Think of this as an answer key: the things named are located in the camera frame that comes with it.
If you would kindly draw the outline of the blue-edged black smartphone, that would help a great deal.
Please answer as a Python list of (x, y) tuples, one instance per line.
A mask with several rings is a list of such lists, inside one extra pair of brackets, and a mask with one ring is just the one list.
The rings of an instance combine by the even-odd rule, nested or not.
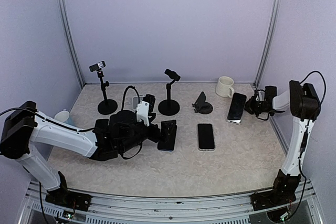
[(158, 143), (159, 151), (167, 151), (172, 152), (175, 148), (175, 140), (176, 140), (177, 126), (173, 126), (169, 133), (166, 134), (167, 141)]

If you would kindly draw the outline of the white folding phone stand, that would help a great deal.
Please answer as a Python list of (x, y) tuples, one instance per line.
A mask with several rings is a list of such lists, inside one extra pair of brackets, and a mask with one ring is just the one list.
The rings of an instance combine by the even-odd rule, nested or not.
[(138, 103), (139, 103), (138, 97), (133, 97), (132, 98), (132, 108), (133, 108), (133, 110), (136, 110), (136, 108), (138, 106)]

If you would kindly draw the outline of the small black disc phone stand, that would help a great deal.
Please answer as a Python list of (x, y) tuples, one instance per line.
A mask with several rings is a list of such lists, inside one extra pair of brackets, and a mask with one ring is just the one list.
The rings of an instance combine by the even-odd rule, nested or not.
[(195, 113), (200, 114), (210, 114), (213, 111), (213, 106), (206, 101), (206, 95), (202, 91), (195, 103), (192, 103), (192, 107), (194, 108)]

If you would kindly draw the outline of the black round-base phone stand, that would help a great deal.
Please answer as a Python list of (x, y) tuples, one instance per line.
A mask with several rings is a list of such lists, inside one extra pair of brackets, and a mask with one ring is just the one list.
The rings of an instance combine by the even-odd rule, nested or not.
[(103, 94), (103, 101), (101, 101), (98, 104), (98, 112), (102, 115), (109, 115), (117, 110), (118, 104), (115, 100), (108, 99), (107, 97), (106, 88), (110, 85), (110, 83), (108, 81), (103, 80), (104, 74), (103, 74), (102, 69), (105, 66), (106, 66), (106, 63), (104, 61), (100, 61), (94, 65), (91, 65), (89, 67), (89, 70), (91, 72), (96, 72), (100, 80), (100, 88)]

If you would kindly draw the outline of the black smartphone white back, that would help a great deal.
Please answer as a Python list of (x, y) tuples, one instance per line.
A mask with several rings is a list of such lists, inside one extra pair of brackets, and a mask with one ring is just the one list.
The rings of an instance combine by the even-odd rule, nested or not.
[(95, 122), (95, 129), (96, 130), (103, 130), (106, 131), (108, 129), (109, 120), (108, 119), (98, 119)]

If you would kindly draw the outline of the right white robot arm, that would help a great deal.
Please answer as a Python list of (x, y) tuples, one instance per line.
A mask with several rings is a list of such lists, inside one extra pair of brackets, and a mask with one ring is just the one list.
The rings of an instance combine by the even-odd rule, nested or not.
[(286, 159), (269, 192), (273, 205), (281, 204), (293, 195), (302, 177), (302, 165), (306, 147), (314, 123), (320, 113), (321, 102), (313, 84), (289, 81), (289, 89), (278, 95), (275, 86), (255, 90), (254, 95), (245, 103), (245, 111), (259, 116), (262, 113), (273, 116), (283, 113), (287, 108), (293, 116), (292, 135)]

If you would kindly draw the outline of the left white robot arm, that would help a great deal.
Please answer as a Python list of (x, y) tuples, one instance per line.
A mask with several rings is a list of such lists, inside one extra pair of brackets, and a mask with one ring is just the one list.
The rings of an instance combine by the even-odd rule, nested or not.
[(4, 122), (1, 154), (21, 163), (60, 204), (69, 205), (74, 195), (67, 189), (63, 174), (47, 163), (35, 143), (63, 148), (104, 162), (124, 157), (125, 152), (141, 147), (145, 140), (154, 143), (174, 140), (176, 120), (153, 124), (155, 113), (151, 109), (154, 97), (149, 95), (148, 98), (149, 101), (140, 101), (136, 111), (121, 110), (108, 119), (96, 120), (95, 126), (86, 130), (57, 122), (38, 111), (35, 102), (27, 101), (18, 108), (7, 110), (10, 115)]

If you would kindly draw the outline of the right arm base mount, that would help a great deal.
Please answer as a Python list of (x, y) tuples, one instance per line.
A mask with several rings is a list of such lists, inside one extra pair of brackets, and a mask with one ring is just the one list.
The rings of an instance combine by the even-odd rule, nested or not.
[(283, 194), (277, 195), (273, 190), (255, 192), (250, 198), (254, 211), (285, 205), (290, 201), (296, 201), (297, 199), (295, 194), (289, 196)]

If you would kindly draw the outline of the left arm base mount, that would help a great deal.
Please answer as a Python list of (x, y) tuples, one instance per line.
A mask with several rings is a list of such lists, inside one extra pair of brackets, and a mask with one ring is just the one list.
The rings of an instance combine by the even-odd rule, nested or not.
[(65, 193), (49, 192), (45, 201), (57, 206), (87, 212), (91, 203), (91, 195), (68, 191)]

